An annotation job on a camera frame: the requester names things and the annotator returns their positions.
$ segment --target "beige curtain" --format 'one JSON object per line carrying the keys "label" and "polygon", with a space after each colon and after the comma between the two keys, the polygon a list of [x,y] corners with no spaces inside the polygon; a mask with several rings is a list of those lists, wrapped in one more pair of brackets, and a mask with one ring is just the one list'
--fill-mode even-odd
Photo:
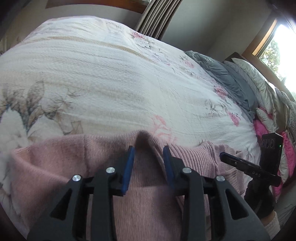
{"label": "beige curtain", "polygon": [[155,39],[161,39],[181,1],[152,0],[143,12],[135,30]]}

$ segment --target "white wall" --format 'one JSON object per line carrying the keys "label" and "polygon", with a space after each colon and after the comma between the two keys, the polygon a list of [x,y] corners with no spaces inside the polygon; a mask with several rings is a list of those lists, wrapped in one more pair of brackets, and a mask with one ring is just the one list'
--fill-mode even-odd
{"label": "white wall", "polygon": [[14,19],[6,32],[3,49],[11,48],[22,41],[31,31],[51,18],[91,15],[111,19],[134,28],[141,17],[140,13],[102,5],[67,5],[45,9],[48,0],[32,0]]}
{"label": "white wall", "polygon": [[265,0],[237,1],[235,8],[236,14],[206,52],[208,56],[219,61],[226,59],[233,52],[242,54],[271,13]]}
{"label": "white wall", "polygon": [[231,20],[236,1],[183,0],[162,41],[184,51],[206,54]]}

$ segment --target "white floral bedspread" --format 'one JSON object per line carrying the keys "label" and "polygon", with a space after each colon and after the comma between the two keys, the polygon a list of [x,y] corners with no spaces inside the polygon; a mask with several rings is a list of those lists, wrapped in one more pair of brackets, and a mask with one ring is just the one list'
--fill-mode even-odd
{"label": "white floral bedspread", "polygon": [[[0,151],[69,134],[144,129],[169,142],[209,140],[258,163],[253,124],[183,51],[97,17],[49,20],[0,57]],[[10,218],[1,163],[0,203]]]}

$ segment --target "metal bolt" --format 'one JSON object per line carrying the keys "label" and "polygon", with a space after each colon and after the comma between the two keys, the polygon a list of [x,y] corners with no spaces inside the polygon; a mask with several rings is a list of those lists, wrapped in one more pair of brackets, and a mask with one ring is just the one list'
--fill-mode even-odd
{"label": "metal bolt", "polygon": [[184,167],[184,168],[182,169],[182,171],[183,171],[184,173],[191,173],[191,169],[190,169],[189,167]]}
{"label": "metal bolt", "polygon": [[223,177],[223,176],[221,176],[221,175],[217,176],[216,179],[217,179],[217,181],[219,181],[219,182],[224,182],[224,181],[225,181],[225,177]]}
{"label": "metal bolt", "polygon": [[106,169],[106,172],[107,172],[107,173],[114,173],[114,172],[115,172],[115,168],[114,168],[114,167],[108,167],[108,168]]}
{"label": "metal bolt", "polygon": [[74,182],[78,182],[78,181],[81,180],[81,176],[80,176],[80,175],[74,175],[74,176],[72,177],[72,180],[73,180]]}

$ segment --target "black glove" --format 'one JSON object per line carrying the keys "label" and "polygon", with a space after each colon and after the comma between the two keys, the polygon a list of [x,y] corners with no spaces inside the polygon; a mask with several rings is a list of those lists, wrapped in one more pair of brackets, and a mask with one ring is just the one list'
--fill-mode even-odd
{"label": "black glove", "polygon": [[253,179],[249,182],[244,199],[259,219],[267,217],[274,210],[275,198],[269,186],[258,180]]}

